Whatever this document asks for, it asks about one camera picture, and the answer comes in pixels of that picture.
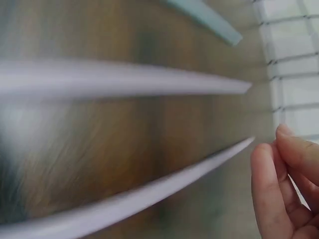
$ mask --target finger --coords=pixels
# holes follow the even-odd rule
[[[281,159],[277,147],[274,144],[271,144],[271,147],[278,183],[282,193],[286,212],[295,228],[299,229],[306,225],[313,218],[313,215],[311,211],[301,203],[299,196],[288,176],[287,166]]]
[[[297,231],[293,239],[318,239],[319,231],[314,226],[306,226]]]
[[[276,131],[276,145],[282,159],[317,186],[319,185],[319,145],[287,134],[280,125]]]
[[[316,228],[319,228],[319,215],[316,215],[309,223],[309,226],[314,226]]]
[[[251,168],[254,209],[262,237],[291,238],[294,226],[285,209],[270,145],[255,148]]]
[[[288,172],[299,188],[312,213],[319,213],[319,187],[293,168],[289,167]]]

